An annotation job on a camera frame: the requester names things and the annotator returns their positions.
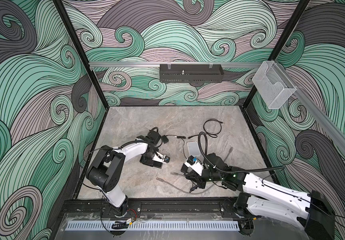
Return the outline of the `black network switch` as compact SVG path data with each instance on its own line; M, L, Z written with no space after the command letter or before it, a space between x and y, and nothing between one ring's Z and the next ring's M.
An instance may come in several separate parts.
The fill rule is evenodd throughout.
M161 169L161 167L162 167L161 162L154 161L152 159L144 159L142 163L146 166L149 166L149 167L154 167L154 168L159 168L159 169Z

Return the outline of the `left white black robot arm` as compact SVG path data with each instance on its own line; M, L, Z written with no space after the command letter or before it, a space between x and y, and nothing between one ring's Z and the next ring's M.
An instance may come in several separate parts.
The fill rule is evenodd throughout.
M158 128L154 127L146 136L138 136L119 147L104 145L88 167L86 178L102 192L118 215L124 215L128 206L128 197L118 185L124 163L140 156L141 164L160 169L169 162L169 157L158 151L160 140Z

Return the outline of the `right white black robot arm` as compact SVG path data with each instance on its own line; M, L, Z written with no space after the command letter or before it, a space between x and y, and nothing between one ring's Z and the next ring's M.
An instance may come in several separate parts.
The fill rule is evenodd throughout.
M234 209L246 222L266 217L298 227L313 240L335 238L335 211L319 191L307 193L277 185L256 176L255 170L227 165L215 153L208 154L200 143L198 149L203 161L189 156L181 172L200 189L208 182L220 182L221 188L238 191Z

